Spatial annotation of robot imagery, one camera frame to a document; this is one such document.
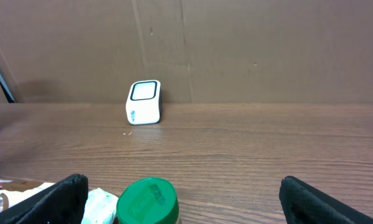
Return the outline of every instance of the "tabletop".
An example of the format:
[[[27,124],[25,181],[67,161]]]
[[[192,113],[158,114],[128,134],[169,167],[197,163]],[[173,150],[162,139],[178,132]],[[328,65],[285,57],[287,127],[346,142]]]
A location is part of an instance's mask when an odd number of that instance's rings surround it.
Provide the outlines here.
[[[373,218],[373,105],[166,104],[144,126],[124,105],[0,105],[0,178],[74,173],[116,195],[166,178],[183,223],[285,223],[288,175]]]

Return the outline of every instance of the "small white electronic device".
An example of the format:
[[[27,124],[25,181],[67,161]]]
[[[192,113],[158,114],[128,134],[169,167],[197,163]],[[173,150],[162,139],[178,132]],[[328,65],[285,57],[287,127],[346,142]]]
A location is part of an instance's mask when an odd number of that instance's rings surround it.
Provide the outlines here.
[[[162,94],[160,82],[146,80],[131,85],[126,102],[127,119],[130,124],[154,124],[160,120]]]

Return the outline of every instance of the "device logo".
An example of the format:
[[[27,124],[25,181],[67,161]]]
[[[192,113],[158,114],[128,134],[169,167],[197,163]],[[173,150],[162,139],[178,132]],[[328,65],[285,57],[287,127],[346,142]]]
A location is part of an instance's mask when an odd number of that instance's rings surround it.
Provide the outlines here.
[[[131,111],[131,120],[134,122],[136,119],[136,111]]]

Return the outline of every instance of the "device screen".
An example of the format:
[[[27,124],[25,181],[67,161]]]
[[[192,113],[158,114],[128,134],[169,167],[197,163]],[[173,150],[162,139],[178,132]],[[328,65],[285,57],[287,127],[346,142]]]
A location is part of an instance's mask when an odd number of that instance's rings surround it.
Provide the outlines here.
[[[156,82],[142,82],[134,85],[132,100],[148,100],[155,96]]]

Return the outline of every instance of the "green can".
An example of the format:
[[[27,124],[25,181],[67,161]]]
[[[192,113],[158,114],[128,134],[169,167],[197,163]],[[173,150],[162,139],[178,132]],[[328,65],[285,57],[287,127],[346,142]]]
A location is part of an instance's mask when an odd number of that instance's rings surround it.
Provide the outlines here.
[[[130,185],[119,197],[116,213],[120,224],[179,224],[180,207],[173,185],[148,177]]]

